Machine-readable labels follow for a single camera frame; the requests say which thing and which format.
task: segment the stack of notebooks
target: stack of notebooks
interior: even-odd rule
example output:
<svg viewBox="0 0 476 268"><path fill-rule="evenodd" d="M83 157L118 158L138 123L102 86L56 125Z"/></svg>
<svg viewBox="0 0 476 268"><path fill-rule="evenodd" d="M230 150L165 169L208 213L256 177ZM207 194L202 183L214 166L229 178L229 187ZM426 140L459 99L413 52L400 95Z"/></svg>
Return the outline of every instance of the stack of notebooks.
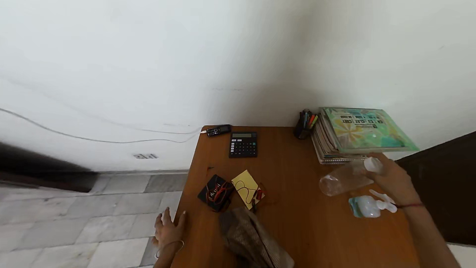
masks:
<svg viewBox="0 0 476 268"><path fill-rule="evenodd" d="M371 152L418 151L392 118L377 109L323 107L311 138L321 164L365 159Z"/></svg>

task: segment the green book cover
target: green book cover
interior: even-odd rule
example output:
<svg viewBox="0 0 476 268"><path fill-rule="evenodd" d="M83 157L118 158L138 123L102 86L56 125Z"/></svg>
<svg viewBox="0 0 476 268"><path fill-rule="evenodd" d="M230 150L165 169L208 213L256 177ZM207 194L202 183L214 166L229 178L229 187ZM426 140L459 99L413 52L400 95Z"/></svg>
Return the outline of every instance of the green book cover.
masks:
<svg viewBox="0 0 476 268"><path fill-rule="evenodd" d="M392 118L378 109L324 107L343 153L418 151Z"/></svg>

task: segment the black mobile phone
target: black mobile phone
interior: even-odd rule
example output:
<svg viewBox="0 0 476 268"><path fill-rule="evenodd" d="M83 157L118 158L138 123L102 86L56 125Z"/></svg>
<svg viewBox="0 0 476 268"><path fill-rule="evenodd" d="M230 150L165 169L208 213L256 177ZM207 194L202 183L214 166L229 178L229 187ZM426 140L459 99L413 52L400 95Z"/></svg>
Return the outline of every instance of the black mobile phone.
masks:
<svg viewBox="0 0 476 268"><path fill-rule="evenodd" d="M212 128L207 129L208 137L216 136L220 134L225 134L231 132L231 125L230 124L221 124L214 126Z"/></svg>

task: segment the gray cloth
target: gray cloth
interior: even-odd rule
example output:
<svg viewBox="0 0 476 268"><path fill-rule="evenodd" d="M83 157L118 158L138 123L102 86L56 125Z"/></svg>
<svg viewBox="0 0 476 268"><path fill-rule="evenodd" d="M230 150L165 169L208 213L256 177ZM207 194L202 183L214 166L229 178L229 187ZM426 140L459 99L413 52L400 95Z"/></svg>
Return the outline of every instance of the gray cloth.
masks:
<svg viewBox="0 0 476 268"><path fill-rule="evenodd" d="M246 207L220 215L225 245L237 255L239 268L293 268L294 260Z"/></svg>

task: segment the bangle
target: bangle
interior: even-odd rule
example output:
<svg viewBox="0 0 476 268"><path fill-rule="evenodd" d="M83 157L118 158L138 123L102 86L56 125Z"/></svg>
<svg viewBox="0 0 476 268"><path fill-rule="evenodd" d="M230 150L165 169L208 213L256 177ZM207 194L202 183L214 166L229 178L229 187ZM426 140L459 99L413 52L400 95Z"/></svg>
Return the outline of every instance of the bangle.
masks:
<svg viewBox="0 0 476 268"><path fill-rule="evenodd" d="M405 208L409 206L425 206L423 203L417 203L417 204L408 204L408 205L395 205L397 208Z"/></svg>
<svg viewBox="0 0 476 268"><path fill-rule="evenodd" d="M175 243L175 242L182 242L182 246L177 250L177 252L179 252L183 248L183 245L185 245L185 242L183 242L183 240L177 240L177 241L173 241L173 242L170 242L168 244L165 244L159 250L157 250L157 252L155 253L155 258L158 259L160 257L160 250L162 250L164 247L166 247L166 246L168 246L172 243Z"/></svg>

